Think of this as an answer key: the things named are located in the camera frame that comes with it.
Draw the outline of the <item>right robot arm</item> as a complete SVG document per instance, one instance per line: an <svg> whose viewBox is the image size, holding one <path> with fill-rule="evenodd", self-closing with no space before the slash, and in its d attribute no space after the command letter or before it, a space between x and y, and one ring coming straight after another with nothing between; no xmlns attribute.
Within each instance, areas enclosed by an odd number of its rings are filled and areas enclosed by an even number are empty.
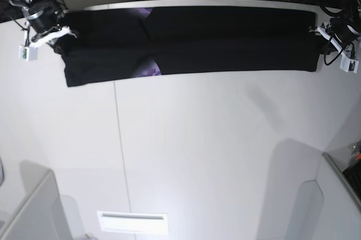
<svg viewBox="0 0 361 240"><path fill-rule="evenodd" d="M76 31L62 23L68 7L64 0L3 0L21 9L25 19L24 46L53 46L63 36L78 37Z"/></svg>

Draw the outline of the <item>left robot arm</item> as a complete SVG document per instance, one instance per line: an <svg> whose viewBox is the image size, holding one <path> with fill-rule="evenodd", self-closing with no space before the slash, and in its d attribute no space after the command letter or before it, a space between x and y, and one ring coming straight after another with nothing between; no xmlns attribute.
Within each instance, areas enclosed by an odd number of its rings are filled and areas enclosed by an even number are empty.
<svg viewBox="0 0 361 240"><path fill-rule="evenodd" d="M315 0L330 20L317 27L318 33L339 56L356 59L360 41L360 0Z"/></svg>

